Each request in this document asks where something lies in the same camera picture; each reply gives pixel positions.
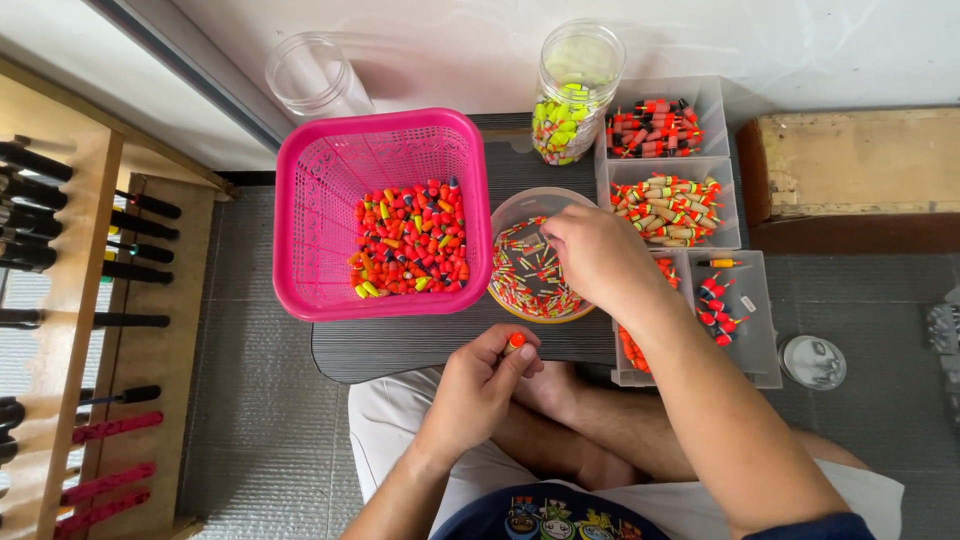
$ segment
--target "gray floor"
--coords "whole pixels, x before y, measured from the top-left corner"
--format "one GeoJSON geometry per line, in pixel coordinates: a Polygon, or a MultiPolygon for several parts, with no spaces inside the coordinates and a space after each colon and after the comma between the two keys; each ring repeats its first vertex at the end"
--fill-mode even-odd
{"type": "MultiPolygon", "coordinates": [[[[180,497],[181,514],[208,517],[206,538],[335,538],[361,506],[348,388],[317,371],[310,325],[273,294],[273,194],[245,188],[214,215],[180,497]]],[[[921,346],[921,304],[960,282],[960,257],[766,265],[780,335],[827,338],[850,366],[834,391],[785,381],[767,397],[906,485],[904,538],[955,537],[960,457],[937,357],[921,346]]]]}

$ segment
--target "person's hand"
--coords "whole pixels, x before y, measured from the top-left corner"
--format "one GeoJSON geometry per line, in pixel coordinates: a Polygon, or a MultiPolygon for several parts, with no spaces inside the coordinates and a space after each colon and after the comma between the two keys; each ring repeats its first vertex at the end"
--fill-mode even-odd
{"type": "Polygon", "coordinates": [[[670,288],[643,238],[612,212],[570,205],[540,230],[557,250],[570,287],[614,318],[625,300],[655,301],[670,288]]]}
{"type": "Polygon", "coordinates": [[[467,450],[490,438],[507,415],[520,377],[543,371],[540,340],[521,325],[495,325],[450,355],[430,410],[414,440],[419,449],[452,467],[467,450]],[[514,332],[527,342],[498,365],[514,332]]]}

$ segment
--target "empty plastic jar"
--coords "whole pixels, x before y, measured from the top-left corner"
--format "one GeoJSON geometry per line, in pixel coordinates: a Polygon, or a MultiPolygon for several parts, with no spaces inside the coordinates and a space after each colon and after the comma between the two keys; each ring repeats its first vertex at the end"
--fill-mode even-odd
{"type": "Polygon", "coordinates": [[[612,30],[588,19],[550,33],[540,51],[533,138],[543,160],[579,160],[603,128],[607,105],[623,75],[626,51],[612,30]]]}
{"type": "Polygon", "coordinates": [[[344,52],[318,32],[289,37],[274,49],[267,84],[287,109],[307,119],[375,112],[344,52]]]}

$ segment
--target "person's right hand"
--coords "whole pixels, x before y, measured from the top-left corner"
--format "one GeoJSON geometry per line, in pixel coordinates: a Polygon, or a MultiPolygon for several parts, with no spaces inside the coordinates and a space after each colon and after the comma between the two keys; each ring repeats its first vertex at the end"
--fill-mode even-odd
{"type": "Polygon", "coordinates": [[[612,212],[570,205],[540,230],[560,255],[566,282],[614,318],[628,302],[670,290],[643,238],[612,212]]]}

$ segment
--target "pink rod handle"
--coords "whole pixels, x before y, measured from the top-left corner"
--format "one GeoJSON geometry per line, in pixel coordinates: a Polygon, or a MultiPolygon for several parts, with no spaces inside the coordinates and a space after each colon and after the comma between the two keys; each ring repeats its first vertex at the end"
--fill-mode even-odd
{"type": "Polygon", "coordinates": [[[159,411],[148,412],[132,418],[121,420],[109,420],[100,422],[92,426],[80,426],[73,430],[73,444],[81,444],[95,439],[104,439],[117,433],[140,430],[156,426],[163,422],[163,413],[159,411]]]}
{"type": "Polygon", "coordinates": [[[134,483],[138,480],[148,479],[149,477],[153,476],[155,472],[156,465],[154,463],[140,463],[129,471],[124,471],[123,473],[117,473],[101,479],[94,479],[89,482],[84,482],[80,485],[76,485],[70,489],[64,490],[63,494],[60,495],[60,506],[70,506],[82,501],[83,499],[89,499],[90,497],[96,497],[101,493],[107,493],[107,491],[122,485],[134,483]]]}
{"type": "Polygon", "coordinates": [[[115,516],[120,512],[133,508],[139,504],[144,504],[150,499],[150,490],[141,487],[132,491],[123,499],[118,499],[111,503],[94,506],[82,514],[72,515],[64,520],[57,522],[57,528],[54,529],[55,540],[65,540],[79,530],[91,528],[105,519],[115,516]]]}

